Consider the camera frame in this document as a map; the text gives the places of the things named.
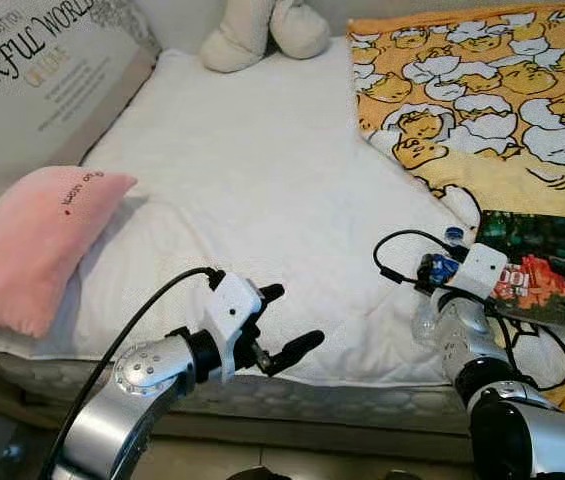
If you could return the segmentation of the clear bottle with blue label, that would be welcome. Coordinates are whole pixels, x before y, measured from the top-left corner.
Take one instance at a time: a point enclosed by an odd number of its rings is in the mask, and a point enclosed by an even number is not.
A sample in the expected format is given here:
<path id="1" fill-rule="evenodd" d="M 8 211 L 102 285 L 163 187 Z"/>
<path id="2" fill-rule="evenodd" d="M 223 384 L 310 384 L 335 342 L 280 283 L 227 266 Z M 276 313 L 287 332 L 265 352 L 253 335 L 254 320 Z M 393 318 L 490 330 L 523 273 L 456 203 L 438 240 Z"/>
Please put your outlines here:
<path id="1" fill-rule="evenodd" d="M 443 253 L 425 253 L 416 269 L 416 316 L 413 324 L 413 339 L 419 346 L 434 348 L 438 338 L 437 307 L 432 303 L 433 294 L 441 285 L 450 282 L 459 271 L 460 262 L 455 253 L 464 247 L 465 230 L 461 227 L 448 227 L 443 239 L 437 239 L 427 232 L 418 232 L 418 236 L 433 239 L 441 244 Z"/>

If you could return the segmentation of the dark book with red print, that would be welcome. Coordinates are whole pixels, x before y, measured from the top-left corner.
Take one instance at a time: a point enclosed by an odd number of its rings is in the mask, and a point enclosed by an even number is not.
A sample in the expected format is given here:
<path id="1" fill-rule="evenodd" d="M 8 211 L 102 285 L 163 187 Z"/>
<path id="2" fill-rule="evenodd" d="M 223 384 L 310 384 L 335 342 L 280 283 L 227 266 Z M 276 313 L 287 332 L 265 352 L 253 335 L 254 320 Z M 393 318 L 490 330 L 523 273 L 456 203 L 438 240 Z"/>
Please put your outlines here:
<path id="1" fill-rule="evenodd" d="M 565 218 L 484 210 L 477 242 L 509 257 L 492 294 L 500 314 L 565 326 Z"/>

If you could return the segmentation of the yellow cartoon print blanket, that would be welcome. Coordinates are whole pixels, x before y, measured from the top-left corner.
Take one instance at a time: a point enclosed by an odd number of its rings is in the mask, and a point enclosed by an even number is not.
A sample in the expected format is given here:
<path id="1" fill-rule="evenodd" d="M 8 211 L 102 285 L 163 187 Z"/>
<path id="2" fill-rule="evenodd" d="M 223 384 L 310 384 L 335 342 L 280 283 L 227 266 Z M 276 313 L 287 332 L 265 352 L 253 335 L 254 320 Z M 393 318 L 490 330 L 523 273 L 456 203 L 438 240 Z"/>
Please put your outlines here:
<path id="1" fill-rule="evenodd" d="M 351 19 L 347 35 L 361 136 L 468 241 L 484 210 L 565 218 L 565 3 Z M 565 411 L 565 326 L 493 320 Z"/>

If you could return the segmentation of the pink pillow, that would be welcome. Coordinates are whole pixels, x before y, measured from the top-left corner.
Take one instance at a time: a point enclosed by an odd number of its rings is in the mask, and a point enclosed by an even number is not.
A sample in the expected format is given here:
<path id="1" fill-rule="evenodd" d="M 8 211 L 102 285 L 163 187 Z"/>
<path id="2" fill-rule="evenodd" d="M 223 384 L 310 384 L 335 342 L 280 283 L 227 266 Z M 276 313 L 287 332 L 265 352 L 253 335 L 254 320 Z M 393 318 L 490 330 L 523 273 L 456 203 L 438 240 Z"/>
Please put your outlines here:
<path id="1" fill-rule="evenodd" d="M 45 166 L 0 196 L 0 328 L 43 338 L 82 257 L 136 186 L 132 175 Z"/>

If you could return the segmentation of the grey bed base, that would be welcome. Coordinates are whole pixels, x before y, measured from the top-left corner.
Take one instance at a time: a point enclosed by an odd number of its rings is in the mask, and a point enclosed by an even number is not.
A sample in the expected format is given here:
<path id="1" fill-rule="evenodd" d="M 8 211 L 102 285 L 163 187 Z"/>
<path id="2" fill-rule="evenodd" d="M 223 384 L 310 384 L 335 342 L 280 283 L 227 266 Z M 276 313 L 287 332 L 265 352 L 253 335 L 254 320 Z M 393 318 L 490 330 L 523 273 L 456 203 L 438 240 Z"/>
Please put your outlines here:
<path id="1" fill-rule="evenodd" d="M 82 360 L 29 360 L 0 353 L 0 378 L 48 401 L 70 403 L 96 366 Z M 240 374 L 209 381 L 176 403 L 177 411 L 363 428 L 468 433 L 468 413 L 450 387 L 311 387 Z"/>

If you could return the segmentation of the white quilted mattress cover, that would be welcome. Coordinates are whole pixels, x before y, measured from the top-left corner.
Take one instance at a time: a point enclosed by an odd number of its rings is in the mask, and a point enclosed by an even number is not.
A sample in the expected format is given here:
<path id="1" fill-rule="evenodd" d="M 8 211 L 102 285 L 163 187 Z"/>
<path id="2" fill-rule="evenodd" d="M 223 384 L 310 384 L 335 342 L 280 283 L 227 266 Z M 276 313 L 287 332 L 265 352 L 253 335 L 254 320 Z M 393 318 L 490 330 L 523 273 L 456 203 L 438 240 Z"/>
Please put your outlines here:
<path id="1" fill-rule="evenodd" d="M 319 329 L 285 371 L 314 387 L 441 387 L 413 342 L 409 288 L 381 278 L 423 255 L 416 228 L 454 212 L 354 128 L 349 55 L 269 59 L 235 74 L 164 52 L 82 168 L 137 180 L 70 279 L 43 338 L 0 328 L 0 353 L 96 360 L 160 283 L 214 266 L 285 285 L 264 342 Z"/>

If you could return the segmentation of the dark robot left foot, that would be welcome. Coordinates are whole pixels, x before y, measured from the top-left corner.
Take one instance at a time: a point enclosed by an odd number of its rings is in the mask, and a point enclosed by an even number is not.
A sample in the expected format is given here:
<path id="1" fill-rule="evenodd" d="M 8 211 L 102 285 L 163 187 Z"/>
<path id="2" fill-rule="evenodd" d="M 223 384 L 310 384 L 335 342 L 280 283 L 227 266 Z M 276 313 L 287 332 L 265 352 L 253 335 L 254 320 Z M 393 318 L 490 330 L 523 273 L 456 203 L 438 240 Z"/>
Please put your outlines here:
<path id="1" fill-rule="evenodd" d="M 226 480 L 292 480 L 291 477 L 277 474 L 269 470 L 268 467 L 256 466 L 246 468 L 244 471 L 238 471 L 227 477 Z"/>

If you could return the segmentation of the beige plush toy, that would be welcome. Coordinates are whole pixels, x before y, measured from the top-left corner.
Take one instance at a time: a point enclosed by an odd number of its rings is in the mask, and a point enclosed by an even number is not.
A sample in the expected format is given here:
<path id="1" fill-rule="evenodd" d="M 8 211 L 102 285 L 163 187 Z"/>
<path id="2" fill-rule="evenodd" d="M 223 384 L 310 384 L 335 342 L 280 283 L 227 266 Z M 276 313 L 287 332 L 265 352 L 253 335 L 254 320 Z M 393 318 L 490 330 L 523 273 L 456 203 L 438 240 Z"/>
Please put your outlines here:
<path id="1" fill-rule="evenodd" d="M 205 68 L 232 73 L 259 63 L 269 44 L 302 60 L 326 51 L 329 38 L 328 20 L 305 0 L 226 0 L 199 56 Z"/>

